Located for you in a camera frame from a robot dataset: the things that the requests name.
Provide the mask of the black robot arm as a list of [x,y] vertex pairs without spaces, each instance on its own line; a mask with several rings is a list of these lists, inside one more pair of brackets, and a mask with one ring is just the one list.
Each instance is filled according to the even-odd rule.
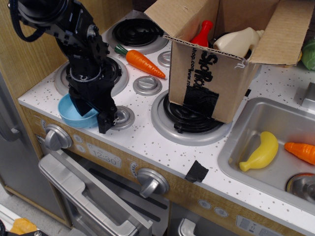
[[34,42],[44,33],[55,37],[69,61],[69,96],[83,116],[97,110],[99,132],[115,125],[117,107],[111,96],[113,65],[94,19],[77,0],[11,0],[10,17],[17,35]]

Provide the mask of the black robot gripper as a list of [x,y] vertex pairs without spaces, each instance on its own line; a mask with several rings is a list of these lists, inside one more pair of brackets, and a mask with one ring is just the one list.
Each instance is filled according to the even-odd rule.
[[101,68],[95,77],[84,77],[67,72],[70,99],[80,116],[91,109],[99,114],[96,116],[99,133],[105,134],[118,121],[117,107],[111,95],[114,87],[114,77],[111,63]]

